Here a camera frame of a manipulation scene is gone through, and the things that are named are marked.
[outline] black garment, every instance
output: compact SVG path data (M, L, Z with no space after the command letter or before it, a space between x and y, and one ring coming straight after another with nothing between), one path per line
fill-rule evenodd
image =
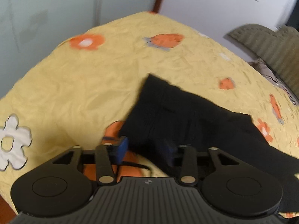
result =
M280 211L299 211L299 181L294 176L299 160L271 147L250 115L231 112L149 75L119 135L128 137L132 151L177 177L179 168L159 156L158 144L191 145L197 151L218 147L276 177L283 187Z

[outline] mattress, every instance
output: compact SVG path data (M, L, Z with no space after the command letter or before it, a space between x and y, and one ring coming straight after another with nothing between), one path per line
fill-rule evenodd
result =
M299 110L284 90L211 38L142 12L64 41L0 100L5 201L14 208L13 182L65 149L94 149L111 123L126 118L148 73L251 115L271 146L299 158Z

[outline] yellow bedsheet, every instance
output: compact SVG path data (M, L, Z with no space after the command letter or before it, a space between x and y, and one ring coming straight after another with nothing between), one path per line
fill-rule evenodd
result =
M1 99L0 136L15 140L11 152L0 150L3 198L13 206L13 182L70 146L95 148L105 127L125 118L148 73L252 115L270 145L299 158L299 110L283 90L214 40L143 12L61 43Z

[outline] gray ribbed panel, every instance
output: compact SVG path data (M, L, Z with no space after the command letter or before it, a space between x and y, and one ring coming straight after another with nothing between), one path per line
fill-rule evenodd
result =
M241 220L211 208L195 188L173 178L124 177L101 187L81 210L57 218L20 214L11 224L282 224L275 216Z
M247 24L228 34L271 66L299 98L299 32L283 26L274 32L264 26Z

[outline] headboard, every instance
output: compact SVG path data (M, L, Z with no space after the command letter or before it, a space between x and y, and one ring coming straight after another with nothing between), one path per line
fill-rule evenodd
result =
M283 26L274 32L258 24L236 28L228 35L263 59L299 98L299 32Z

